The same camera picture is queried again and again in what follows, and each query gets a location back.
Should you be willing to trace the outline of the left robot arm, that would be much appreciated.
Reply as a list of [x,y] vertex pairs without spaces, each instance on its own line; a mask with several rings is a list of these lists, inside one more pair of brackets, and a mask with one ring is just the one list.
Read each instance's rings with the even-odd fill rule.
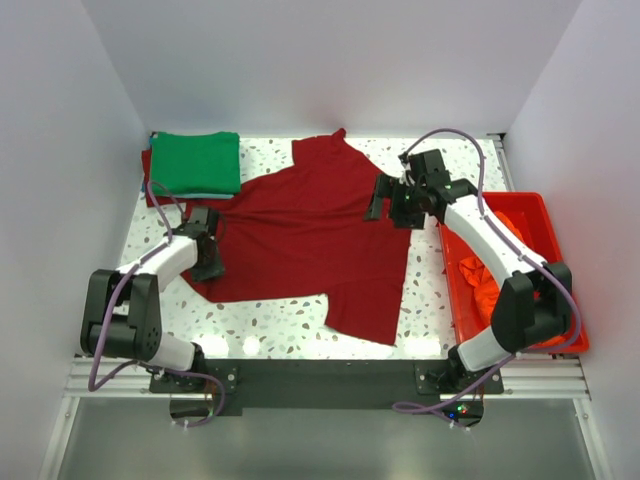
[[160,294],[184,273],[196,283],[225,273],[218,246],[218,230],[225,227],[220,212],[195,207],[143,256],[91,274],[80,333],[82,352],[93,358],[89,391],[133,365],[202,383],[212,379],[199,345],[163,331]]

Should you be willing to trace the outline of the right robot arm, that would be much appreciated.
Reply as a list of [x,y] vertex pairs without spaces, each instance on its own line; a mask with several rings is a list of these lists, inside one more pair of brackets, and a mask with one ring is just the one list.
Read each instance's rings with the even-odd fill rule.
[[385,200],[397,228],[415,229],[425,217],[435,218],[466,243],[498,287],[489,325],[450,350],[442,381],[457,387],[518,352],[568,333],[575,318],[570,269],[527,247],[476,186],[451,178],[439,151],[406,160],[403,177],[377,176],[365,220],[379,219]]

